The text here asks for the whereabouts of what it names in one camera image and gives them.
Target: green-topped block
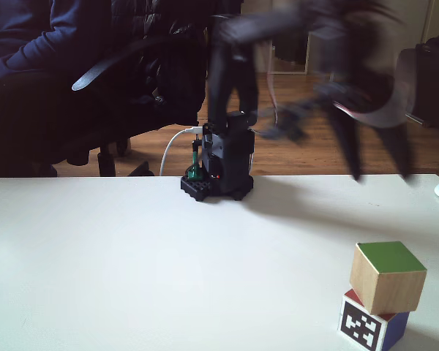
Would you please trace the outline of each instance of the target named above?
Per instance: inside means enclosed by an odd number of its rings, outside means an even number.
[[[370,314],[415,311],[427,269],[399,241],[356,244],[350,283]]]

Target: green component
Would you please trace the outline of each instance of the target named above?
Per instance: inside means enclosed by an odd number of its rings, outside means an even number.
[[[193,151],[193,165],[190,166],[187,177],[190,181],[202,181],[203,180],[203,172],[198,164],[198,152]]]
[[[379,273],[405,273],[427,270],[400,241],[358,245]]]

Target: black jacket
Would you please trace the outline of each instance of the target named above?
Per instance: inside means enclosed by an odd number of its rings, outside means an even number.
[[[135,104],[149,102],[156,89],[176,123],[195,124],[205,99],[205,29],[216,11],[216,0],[112,0],[109,51],[137,39],[179,34],[198,41],[198,46],[146,51],[107,79]]]

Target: wooden floor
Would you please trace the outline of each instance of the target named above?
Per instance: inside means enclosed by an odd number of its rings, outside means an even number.
[[[277,75],[274,78],[279,102],[293,101],[312,94],[313,78],[299,75]],[[266,79],[259,77],[260,108],[271,106]],[[238,107],[233,97],[230,109]],[[199,114],[199,121],[206,120],[206,104]],[[264,128],[271,121],[260,121],[257,129]],[[425,129],[415,122],[408,125],[410,139],[416,150],[416,172],[439,175],[439,130]],[[149,161],[150,168],[159,174],[162,154],[169,140],[182,127],[171,126],[146,133],[132,139],[132,153],[116,160],[118,176],[126,176],[143,161]],[[348,169],[339,152],[334,134],[323,116],[316,116],[307,125],[310,139],[301,146],[291,142],[271,142],[259,137],[255,145],[255,175],[301,175],[301,174],[348,174]],[[165,175],[181,176],[192,160],[192,135],[182,135],[174,143],[168,155]],[[382,147],[375,133],[361,127],[362,157],[367,174],[395,173],[389,155]],[[98,176],[97,152],[92,151],[87,166],[75,167],[66,162],[56,166],[61,177]]]

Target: wooden block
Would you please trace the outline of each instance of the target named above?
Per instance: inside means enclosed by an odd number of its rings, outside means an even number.
[[[371,316],[354,290],[343,296],[338,331],[362,350],[390,350],[405,334],[410,312]]]
[[[418,308],[427,269],[399,241],[356,244],[350,284],[370,314]]]

